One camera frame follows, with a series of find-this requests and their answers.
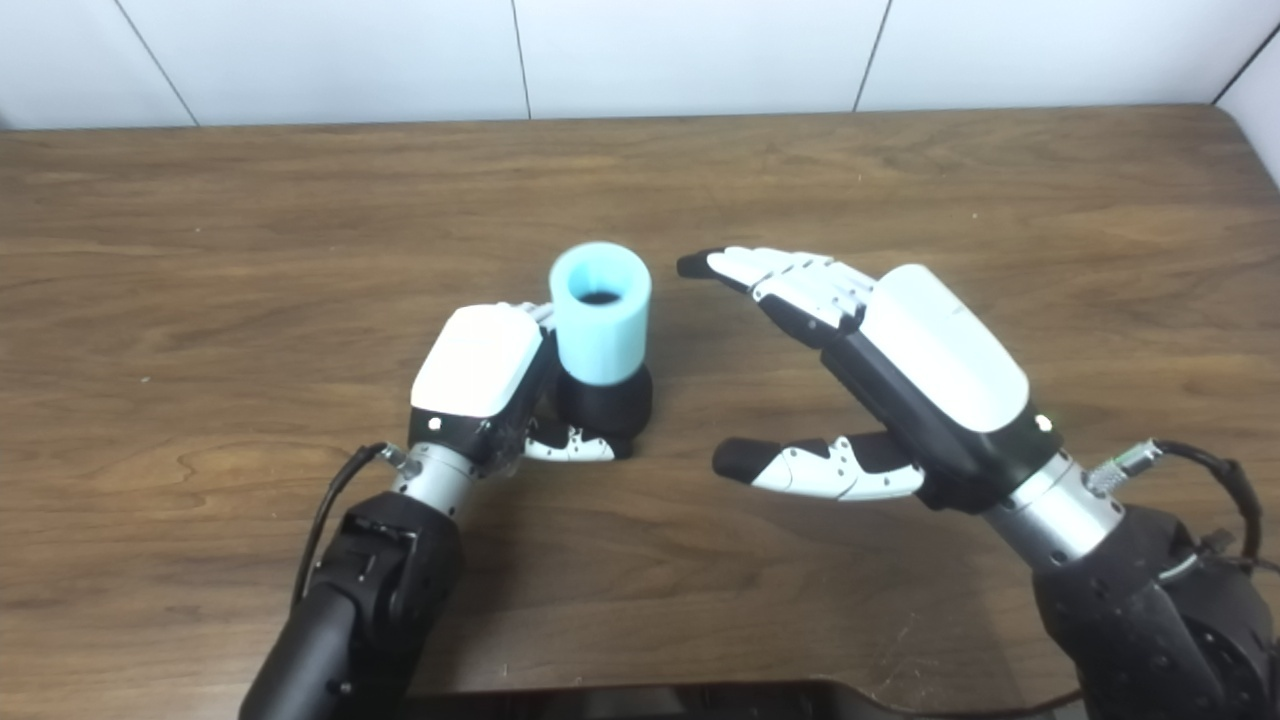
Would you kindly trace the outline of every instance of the white wall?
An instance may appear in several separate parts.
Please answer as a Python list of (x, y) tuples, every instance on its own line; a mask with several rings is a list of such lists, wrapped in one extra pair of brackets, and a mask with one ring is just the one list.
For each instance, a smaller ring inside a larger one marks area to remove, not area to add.
[(120, 0), (201, 124), (527, 118), (509, 0)]
[(1212, 102), (1275, 0), (895, 0), (859, 110)]
[(516, 0), (534, 118), (854, 109), (887, 0)]
[(1277, 23), (1277, 0), (0, 0), (0, 124), (1208, 102)]
[(1240, 123), (1244, 136), (1280, 186), (1280, 36), (1249, 64), (1219, 106)]
[(187, 124), (110, 0), (0, 0), (0, 127)]

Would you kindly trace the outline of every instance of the black object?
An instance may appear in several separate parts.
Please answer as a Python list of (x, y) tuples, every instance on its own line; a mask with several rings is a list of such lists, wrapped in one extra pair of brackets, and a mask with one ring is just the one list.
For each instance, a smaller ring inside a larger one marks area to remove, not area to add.
[(653, 414), (653, 375), (640, 365), (618, 384), (591, 386), (562, 370), (553, 397), (561, 420), (605, 438), (634, 439)]
[(1094, 720), (1274, 720), (1271, 614), (1176, 518), (1129, 506), (1091, 552), (1032, 578)]
[(347, 511), (241, 720), (390, 717), (462, 568), (448, 516), (385, 492)]

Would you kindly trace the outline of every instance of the robotic hand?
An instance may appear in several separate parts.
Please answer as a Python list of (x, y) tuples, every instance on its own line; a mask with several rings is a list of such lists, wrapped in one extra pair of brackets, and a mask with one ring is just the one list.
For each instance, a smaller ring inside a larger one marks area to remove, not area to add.
[[(475, 305), (449, 318), (413, 382), (408, 452), (361, 447), (330, 484), (242, 720), (390, 717), (461, 571), (453, 518), (472, 486), (511, 474), (521, 456), (630, 456), (627, 439), (534, 416), (558, 372), (550, 305)], [(312, 565), (334, 498), (376, 457), (394, 468), (392, 488), (352, 506)]]
[[(728, 247), (677, 270), (749, 295), (886, 428), (831, 443), (727, 439), (718, 474), (842, 501), (914, 493), (980, 515), (1030, 566), (1044, 628), (1096, 720), (1277, 716), (1271, 615), (1249, 580), (1261, 509), (1239, 464), (1147, 441), (1085, 471), (1025, 373), (920, 265), (873, 281), (832, 258)], [(1243, 559), (1221, 556), (1224, 533), (1197, 542), (1176, 518), (1111, 497), (1162, 454), (1228, 489), (1247, 523)]]

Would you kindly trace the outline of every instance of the black fingertip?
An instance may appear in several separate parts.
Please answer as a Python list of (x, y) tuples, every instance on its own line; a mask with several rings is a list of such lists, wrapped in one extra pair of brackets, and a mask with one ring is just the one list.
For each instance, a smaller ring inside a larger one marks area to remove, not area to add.
[(712, 470), (722, 478), (751, 484), (780, 452), (782, 446), (776, 442), (728, 438), (716, 448)]
[(680, 260), (676, 260), (676, 274), (682, 278), (691, 278), (698, 281), (710, 281), (719, 278), (719, 274), (707, 264), (707, 258), (712, 252), (723, 252), (723, 247), (713, 247), (710, 250), (700, 250), (692, 255), (685, 255)]
[(604, 438), (604, 442), (608, 443), (609, 450), (613, 451), (614, 460), (626, 460), (635, 455), (635, 446), (628, 439)]
[(845, 437), (849, 438), (849, 447), (854, 451), (858, 465), (868, 473), (891, 473), (911, 464), (911, 455), (888, 433)]

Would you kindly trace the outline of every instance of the black base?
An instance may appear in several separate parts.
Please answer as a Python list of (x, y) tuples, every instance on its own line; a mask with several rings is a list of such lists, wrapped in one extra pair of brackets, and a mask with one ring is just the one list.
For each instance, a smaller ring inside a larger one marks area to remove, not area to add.
[(616, 386), (589, 386), (562, 372), (556, 382), (561, 420), (604, 437), (632, 439), (653, 413), (653, 375), (640, 365)]

